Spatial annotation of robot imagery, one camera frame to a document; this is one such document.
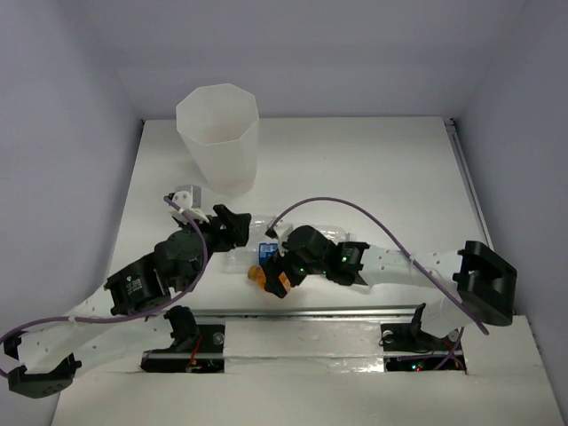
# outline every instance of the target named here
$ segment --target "robotic arm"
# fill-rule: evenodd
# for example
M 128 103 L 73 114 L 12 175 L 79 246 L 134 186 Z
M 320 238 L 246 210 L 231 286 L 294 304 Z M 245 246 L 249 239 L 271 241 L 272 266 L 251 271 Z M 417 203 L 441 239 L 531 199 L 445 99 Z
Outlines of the robotic arm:
M 251 220 L 250 214 L 234 214 L 224 205 L 213 208 L 216 216 L 206 216 L 199 198 L 196 187 L 170 194 L 166 201 L 176 206 L 170 213 L 180 230 L 108 278 L 66 317 L 59 317 L 63 322 L 2 340 L 4 352 L 20 361 L 7 374 L 11 391 L 43 398 L 111 360 L 153 348 L 195 348 L 200 331 L 189 308 L 174 306 L 165 313 L 162 308 L 193 290 L 214 253 L 246 245 Z M 382 325 L 386 351 L 429 350 L 433 341 L 469 324 L 471 317 L 496 326 L 512 322 L 517 272 L 480 242 L 468 241 L 458 252 L 417 254 L 409 262 L 400 251 L 365 242 L 334 244 L 307 225 L 268 233 L 278 238 L 279 250 L 262 264 L 256 281 L 280 298 L 314 274 L 343 286 L 431 287 L 432 280 L 416 270 L 414 260 L 436 277 L 450 298 L 420 305 L 409 324 Z M 173 299 L 170 288 L 179 292 Z

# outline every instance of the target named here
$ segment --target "screw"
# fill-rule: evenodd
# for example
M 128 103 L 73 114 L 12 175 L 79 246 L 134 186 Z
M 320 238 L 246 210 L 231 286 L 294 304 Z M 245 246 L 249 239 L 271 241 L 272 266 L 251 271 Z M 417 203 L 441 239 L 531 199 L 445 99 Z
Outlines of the screw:
M 225 342 L 225 335 L 223 333 L 215 333 L 213 335 L 214 344 L 223 344 Z
M 383 332 L 383 342 L 385 343 L 393 343 L 394 342 L 394 333 L 390 330 L 385 330 Z

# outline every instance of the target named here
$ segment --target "white bin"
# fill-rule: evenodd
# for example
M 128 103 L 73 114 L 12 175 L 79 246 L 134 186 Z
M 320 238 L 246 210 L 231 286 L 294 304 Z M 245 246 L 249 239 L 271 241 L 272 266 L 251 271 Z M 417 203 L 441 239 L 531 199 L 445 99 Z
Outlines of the white bin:
M 177 132 L 210 188 L 247 192 L 255 182 L 258 110 L 255 97 L 232 84 L 195 89 L 176 106 Z

